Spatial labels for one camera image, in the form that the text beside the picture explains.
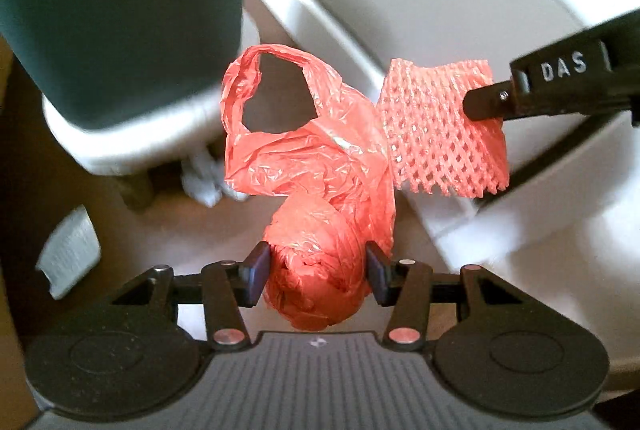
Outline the red foam fruit net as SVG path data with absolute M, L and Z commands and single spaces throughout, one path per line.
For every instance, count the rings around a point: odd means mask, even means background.
M 472 121 L 463 113 L 465 94 L 493 82 L 486 60 L 434 68 L 390 61 L 376 108 L 398 189 L 482 198 L 508 187 L 502 121 Z

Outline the red plastic bag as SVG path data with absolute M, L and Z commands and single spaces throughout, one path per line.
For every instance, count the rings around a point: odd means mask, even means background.
M 245 126 L 263 54 L 302 70 L 316 111 L 304 126 L 279 133 Z M 262 237 L 271 249 L 266 302 L 307 332 L 344 322 L 371 291 L 367 243 L 383 251 L 394 243 L 390 149 L 373 103 L 312 54 L 267 44 L 247 48 L 228 66 L 220 112 L 224 181 L 243 194 L 283 199 Z

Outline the dark teal trash bin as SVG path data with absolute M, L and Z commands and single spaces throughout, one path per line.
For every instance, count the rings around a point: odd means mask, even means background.
M 215 85 L 243 0 L 1 0 L 1 33 L 70 123 L 96 130 Z

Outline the white crumpled paper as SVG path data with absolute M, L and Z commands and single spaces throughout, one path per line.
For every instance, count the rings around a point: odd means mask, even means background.
M 101 246 L 84 205 L 72 210 L 52 231 L 36 262 L 54 300 L 65 297 L 100 261 Z

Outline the white wardrobe door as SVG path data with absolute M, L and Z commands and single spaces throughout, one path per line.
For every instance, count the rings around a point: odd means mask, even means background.
M 390 62 L 490 65 L 484 98 L 513 103 L 511 65 L 637 10 L 639 0 L 262 0 L 300 46 L 377 97 Z M 447 268 L 484 265 L 594 332 L 610 391 L 639 386 L 639 131 L 627 112 L 504 124 L 509 187 L 411 202 Z

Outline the white tissue piece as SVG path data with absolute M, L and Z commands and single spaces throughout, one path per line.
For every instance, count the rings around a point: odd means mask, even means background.
M 224 181 L 224 162 L 210 154 L 207 147 L 181 161 L 181 184 L 184 193 L 199 204 L 213 208 L 225 196 L 245 202 L 248 195 L 233 190 Z

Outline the white round bin base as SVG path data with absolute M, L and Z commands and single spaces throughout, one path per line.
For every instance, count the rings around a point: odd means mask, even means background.
M 43 117 L 53 138 L 76 163 L 96 176 L 134 175 L 188 157 L 222 131 L 221 83 L 133 119 L 98 130 L 67 121 L 48 99 Z

